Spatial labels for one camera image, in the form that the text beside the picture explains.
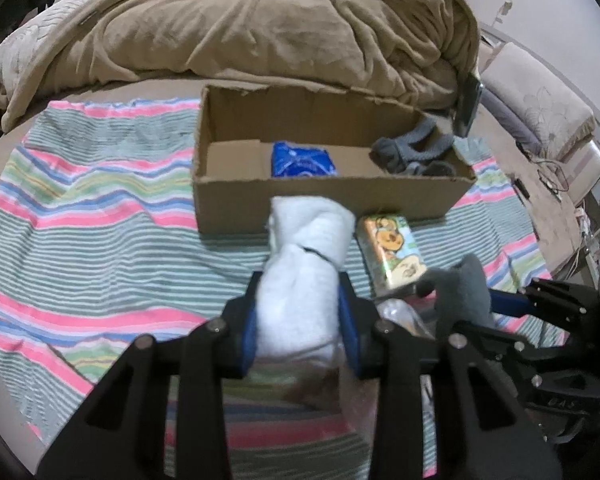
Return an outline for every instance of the cardboard box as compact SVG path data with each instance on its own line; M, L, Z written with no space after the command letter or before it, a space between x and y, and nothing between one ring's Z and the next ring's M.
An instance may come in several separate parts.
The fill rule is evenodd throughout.
M274 196L325 196L357 216L401 212L407 220L438 218L475 182L454 150L445 156L458 169L454 178L390 175L370 160L376 139L408 132L422 118L395 100L300 86L207 86L201 105L192 172L204 234L264 231ZM327 149L338 176L270 176L278 140Z

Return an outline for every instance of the brown blanket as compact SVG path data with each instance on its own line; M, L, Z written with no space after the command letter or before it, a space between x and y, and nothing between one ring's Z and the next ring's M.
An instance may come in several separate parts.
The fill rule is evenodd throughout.
M45 12L57 16L54 7ZM5 132L36 97L163 72L327 84L448 108L479 42L465 0L84 0L62 12L0 46Z

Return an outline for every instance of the bedsheet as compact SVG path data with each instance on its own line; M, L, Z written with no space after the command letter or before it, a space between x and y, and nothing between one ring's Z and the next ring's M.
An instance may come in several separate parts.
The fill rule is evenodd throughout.
M0 373L46 444L136 335L186 334L241 294L266 259L265 235L196 230L190 161L198 105L51 102L3 171ZM413 225L426 264L446 267L474 252L490 286L503 290L547 276L528 214L487 145L458 139L456 148L478 182L445 219ZM355 242L346 270L368 296ZM537 319L498 323L540 338ZM544 343L561 336L549 327ZM256 370L225 393L236 478L366 475L364 442L332 406L298 403L278 370ZM425 428L430 474L432 420Z

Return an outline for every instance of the cable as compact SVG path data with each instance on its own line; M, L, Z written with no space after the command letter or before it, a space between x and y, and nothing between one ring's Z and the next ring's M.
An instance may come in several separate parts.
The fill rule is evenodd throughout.
M498 9L498 11L496 12L496 16L493 19L493 23L491 23L491 27L495 27L496 22L498 21L498 17L499 16L505 16L506 13L509 12L509 10L511 9L511 7L513 7L513 0L507 0L506 2L504 2L502 4L502 6L500 6L500 8Z
M538 177L540 178L541 182L543 180L547 181L551 186L554 187L555 191L561 193L568 192L569 181L567 180L567 176L564 174L564 170L562 169L560 162L550 158L542 158L540 156L534 155L528 149L526 149L518 140L516 141L516 147L518 150L520 150L520 153L522 153L525 156L526 160L538 166ZM554 174L558 178L558 180L560 181L560 186L558 186L558 184L556 184L553 181L553 179L551 179L551 177L547 176L544 171L540 171L544 170L544 168L547 168L549 173Z
M573 277L573 275L576 273L576 270L578 269L578 260L580 258L580 251L582 250L582 243L584 241L584 236L580 237L580 246L578 247L578 251L576 252L576 259L573 262L573 265L570 267L569 272L567 272L567 277L565 278L565 281L570 279L571 277Z

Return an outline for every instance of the white towel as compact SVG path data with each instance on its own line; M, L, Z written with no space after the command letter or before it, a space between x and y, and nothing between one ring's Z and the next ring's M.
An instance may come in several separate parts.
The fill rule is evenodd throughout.
M260 359L338 365L338 272L355 221L328 198L272 199L271 256L256 293Z

